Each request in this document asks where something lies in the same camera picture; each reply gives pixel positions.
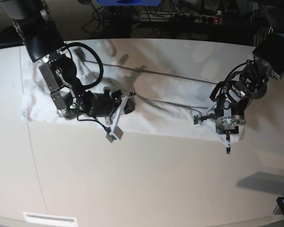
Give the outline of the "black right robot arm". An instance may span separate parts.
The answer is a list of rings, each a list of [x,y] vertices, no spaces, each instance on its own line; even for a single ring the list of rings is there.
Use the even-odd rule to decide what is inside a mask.
[[[58,114],[68,120],[80,115],[96,119],[112,117],[118,111],[130,114],[135,110],[132,97],[121,90],[104,89],[92,93],[91,88],[103,79],[104,65],[97,53],[83,43],[66,44],[43,0],[0,0],[0,8],[13,20],[14,28],[26,47],[32,62],[42,61],[39,70],[50,91]],[[99,76],[92,83],[83,85],[77,78],[77,68],[64,51],[82,47],[95,58]]]

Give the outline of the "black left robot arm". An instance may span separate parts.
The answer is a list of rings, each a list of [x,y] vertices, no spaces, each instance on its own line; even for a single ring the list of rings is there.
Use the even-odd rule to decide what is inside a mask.
[[[216,103],[210,117],[218,134],[237,134],[245,124],[245,110],[267,92],[270,78],[284,76],[284,0],[259,0],[270,26],[266,38],[253,51],[253,60],[235,67],[213,89],[210,99]]]

